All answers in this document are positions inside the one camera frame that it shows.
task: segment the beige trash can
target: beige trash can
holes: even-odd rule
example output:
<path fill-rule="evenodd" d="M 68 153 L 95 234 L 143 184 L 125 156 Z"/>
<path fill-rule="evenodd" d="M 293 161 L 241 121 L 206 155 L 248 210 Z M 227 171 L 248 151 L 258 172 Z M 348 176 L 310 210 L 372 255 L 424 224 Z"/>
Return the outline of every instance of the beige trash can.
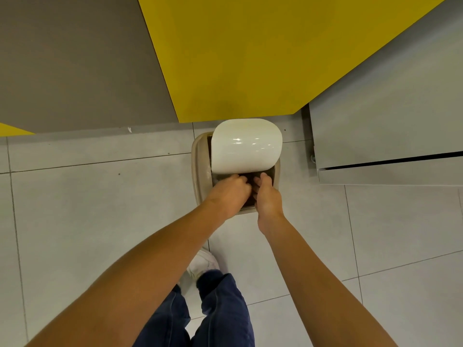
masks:
<path fill-rule="evenodd" d="M 212 187 L 222 179 L 228 178 L 230 174 L 215 174 L 211 171 L 211 140 L 213 131 L 202 133 L 193 142 L 191 147 L 191 175 L 193 176 L 193 188 L 196 203 L 201 204 Z M 254 183 L 255 176 L 260 176 L 260 173 L 267 173 L 273 181 L 273 186 L 278 189 L 278 182 L 280 180 L 280 159 L 276 164 L 268 169 L 252 173 L 244 173 L 248 178 L 249 183 Z M 252 213 L 256 211 L 254 206 L 255 199 L 251 196 L 238 214 Z"/>

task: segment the leg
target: leg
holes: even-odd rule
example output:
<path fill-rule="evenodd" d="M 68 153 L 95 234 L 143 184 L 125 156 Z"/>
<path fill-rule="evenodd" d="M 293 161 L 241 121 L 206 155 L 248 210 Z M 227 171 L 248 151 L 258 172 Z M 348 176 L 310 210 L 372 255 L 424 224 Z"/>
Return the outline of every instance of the leg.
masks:
<path fill-rule="evenodd" d="M 185 326 L 190 322 L 180 287 L 175 285 L 136 338 L 133 347 L 188 347 Z"/>
<path fill-rule="evenodd" d="M 196 284 L 206 316 L 192 339 L 194 347 L 254 347 L 248 307 L 231 274 L 205 272 Z"/>

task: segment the brown panel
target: brown panel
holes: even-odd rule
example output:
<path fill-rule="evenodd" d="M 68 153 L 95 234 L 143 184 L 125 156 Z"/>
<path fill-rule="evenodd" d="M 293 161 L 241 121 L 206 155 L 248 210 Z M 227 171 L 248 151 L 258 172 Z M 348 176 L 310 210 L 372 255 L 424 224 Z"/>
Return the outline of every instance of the brown panel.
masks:
<path fill-rule="evenodd" d="M 0 122 L 34 133 L 177 122 L 137 0 L 0 0 Z"/>

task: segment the foot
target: foot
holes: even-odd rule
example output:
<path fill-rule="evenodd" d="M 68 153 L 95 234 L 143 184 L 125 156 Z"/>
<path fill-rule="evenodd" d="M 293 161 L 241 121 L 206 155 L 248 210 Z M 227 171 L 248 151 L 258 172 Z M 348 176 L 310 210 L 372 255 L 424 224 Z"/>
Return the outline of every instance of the foot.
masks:
<path fill-rule="evenodd" d="M 197 281 L 208 270 L 219 269 L 217 259 L 205 249 L 200 249 L 187 268 L 188 274 Z"/>

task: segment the yellow triangle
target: yellow triangle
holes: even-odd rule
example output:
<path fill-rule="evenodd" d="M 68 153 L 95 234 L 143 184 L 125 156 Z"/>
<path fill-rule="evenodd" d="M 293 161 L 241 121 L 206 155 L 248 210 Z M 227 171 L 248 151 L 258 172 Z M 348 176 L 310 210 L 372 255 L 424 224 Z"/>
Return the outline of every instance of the yellow triangle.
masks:
<path fill-rule="evenodd" d="M 12 127 L 11 125 L 6 125 L 0 123 L 0 136 L 14 136 L 14 135 L 33 135 L 30 131 L 26 131 L 20 128 Z"/>

